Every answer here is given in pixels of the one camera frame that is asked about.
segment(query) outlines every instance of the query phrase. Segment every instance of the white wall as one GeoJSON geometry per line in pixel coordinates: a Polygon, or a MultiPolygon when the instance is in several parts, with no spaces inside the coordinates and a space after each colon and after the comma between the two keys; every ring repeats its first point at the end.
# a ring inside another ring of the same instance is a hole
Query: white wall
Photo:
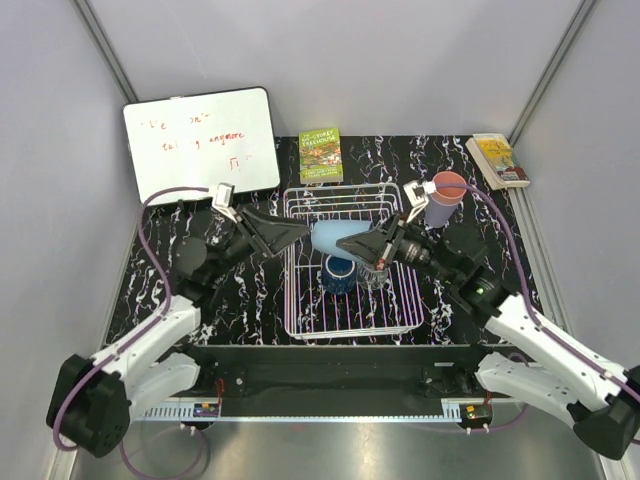
{"type": "Polygon", "coordinates": [[[4,2],[0,44],[0,476],[40,479],[58,369],[100,342],[138,202],[124,100],[71,2],[4,2]]]}
{"type": "Polygon", "coordinates": [[[640,363],[639,18],[637,0],[599,3],[516,145],[574,333],[628,367],[640,363]]]}
{"type": "Polygon", "coordinates": [[[579,0],[90,0],[141,99],[262,85],[276,134],[514,126],[579,0]]]}

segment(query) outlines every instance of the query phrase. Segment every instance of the book cover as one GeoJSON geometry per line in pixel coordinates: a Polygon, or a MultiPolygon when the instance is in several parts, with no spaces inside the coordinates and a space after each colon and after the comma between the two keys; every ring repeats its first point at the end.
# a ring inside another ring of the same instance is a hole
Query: book cover
{"type": "Polygon", "coordinates": [[[300,183],[342,182],[340,132],[337,128],[300,134],[300,183]]]}
{"type": "Polygon", "coordinates": [[[516,156],[506,137],[498,133],[473,136],[487,162],[503,182],[528,182],[524,169],[518,166],[516,156]]]}

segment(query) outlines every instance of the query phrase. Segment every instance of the green book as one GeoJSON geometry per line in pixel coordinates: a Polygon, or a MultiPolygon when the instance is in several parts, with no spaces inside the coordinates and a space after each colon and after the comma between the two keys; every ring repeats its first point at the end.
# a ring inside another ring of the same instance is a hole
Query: green book
{"type": "Polygon", "coordinates": [[[300,134],[300,183],[342,182],[340,133],[337,128],[300,134]]]}

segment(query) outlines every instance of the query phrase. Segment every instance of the whiteboard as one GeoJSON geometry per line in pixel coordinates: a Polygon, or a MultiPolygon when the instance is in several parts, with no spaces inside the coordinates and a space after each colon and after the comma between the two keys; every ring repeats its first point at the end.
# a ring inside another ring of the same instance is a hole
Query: whiteboard
{"type": "MultiPolygon", "coordinates": [[[[264,88],[135,103],[123,112],[141,201],[170,187],[225,182],[241,193],[280,184],[264,88]]],[[[206,197],[176,192],[151,205],[206,197]]]]}

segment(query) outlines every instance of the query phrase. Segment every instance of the book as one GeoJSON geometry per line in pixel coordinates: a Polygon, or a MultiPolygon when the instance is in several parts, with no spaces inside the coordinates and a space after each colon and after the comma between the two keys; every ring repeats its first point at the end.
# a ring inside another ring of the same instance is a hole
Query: book
{"type": "Polygon", "coordinates": [[[337,128],[300,134],[300,183],[342,182],[340,132],[337,128]]]}
{"type": "Polygon", "coordinates": [[[504,135],[476,134],[467,140],[466,146],[492,190],[526,187],[531,183],[504,135]]]}

